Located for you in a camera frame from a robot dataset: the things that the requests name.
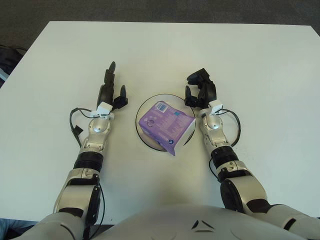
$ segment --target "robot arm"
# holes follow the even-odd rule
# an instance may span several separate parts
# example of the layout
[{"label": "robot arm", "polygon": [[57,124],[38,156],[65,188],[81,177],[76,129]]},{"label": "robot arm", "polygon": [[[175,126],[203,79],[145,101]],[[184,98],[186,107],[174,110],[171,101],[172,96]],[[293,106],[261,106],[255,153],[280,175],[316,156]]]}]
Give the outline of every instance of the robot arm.
[{"label": "robot arm", "polygon": [[85,138],[73,169],[69,172],[61,192],[56,199],[53,214],[47,216],[18,239],[22,240],[86,240],[89,227],[98,219],[100,205],[100,170],[111,130],[114,109],[128,103],[125,86],[120,96],[113,101],[114,70],[112,62],[106,70],[101,86],[96,111],[88,126]]},{"label": "robot arm", "polygon": [[187,86],[185,103],[191,107],[203,108],[199,112],[200,129],[221,183],[220,192],[225,208],[250,215],[306,239],[320,239],[320,219],[286,205],[270,205],[261,183],[244,162],[238,159],[223,132],[223,123],[219,117],[222,104],[217,100],[216,88],[212,88],[209,94],[202,91],[213,85],[206,70],[195,72],[187,80],[189,84],[202,88],[199,93],[201,98],[197,99],[191,96]]}]

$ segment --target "black bag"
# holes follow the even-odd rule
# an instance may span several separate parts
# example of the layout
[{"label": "black bag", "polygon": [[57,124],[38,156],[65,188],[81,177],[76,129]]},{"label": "black bag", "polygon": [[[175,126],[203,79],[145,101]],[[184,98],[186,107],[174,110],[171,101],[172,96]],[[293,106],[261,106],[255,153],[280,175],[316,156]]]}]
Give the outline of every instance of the black bag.
[{"label": "black bag", "polygon": [[[19,46],[4,46],[0,44],[0,68],[8,75],[12,73],[24,56],[18,50],[27,51]],[[0,78],[0,88],[5,81]]]}]

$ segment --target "person's leg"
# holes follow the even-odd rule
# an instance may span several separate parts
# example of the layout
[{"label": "person's leg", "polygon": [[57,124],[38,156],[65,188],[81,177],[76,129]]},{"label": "person's leg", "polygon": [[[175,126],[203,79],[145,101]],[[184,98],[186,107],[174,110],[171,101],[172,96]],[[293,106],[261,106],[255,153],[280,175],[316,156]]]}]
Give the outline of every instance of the person's leg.
[{"label": "person's leg", "polygon": [[19,232],[19,229],[35,225],[36,221],[22,221],[0,218],[0,240],[4,240],[8,229],[13,229]]}]

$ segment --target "purple box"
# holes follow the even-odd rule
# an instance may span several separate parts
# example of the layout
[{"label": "purple box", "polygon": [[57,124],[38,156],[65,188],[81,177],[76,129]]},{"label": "purple box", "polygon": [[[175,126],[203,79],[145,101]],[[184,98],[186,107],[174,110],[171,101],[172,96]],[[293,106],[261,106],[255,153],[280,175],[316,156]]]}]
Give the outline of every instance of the purple box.
[{"label": "purple box", "polygon": [[194,132],[196,119],[164,101],[158,101],[139,120],[143,132],[173,156]]}]

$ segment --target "gray carpet floor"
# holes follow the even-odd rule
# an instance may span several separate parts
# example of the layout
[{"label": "gray carpet floor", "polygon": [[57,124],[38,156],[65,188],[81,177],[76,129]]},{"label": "gray carpet floor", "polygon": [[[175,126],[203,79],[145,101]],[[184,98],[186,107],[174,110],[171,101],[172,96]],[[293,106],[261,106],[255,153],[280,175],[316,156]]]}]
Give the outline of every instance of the gray carpet floor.
[{"label": "gray carpet floor", "polygon": [[320,0],[1,0],[0,44],[30,47],[49,21],[311,25]]}]

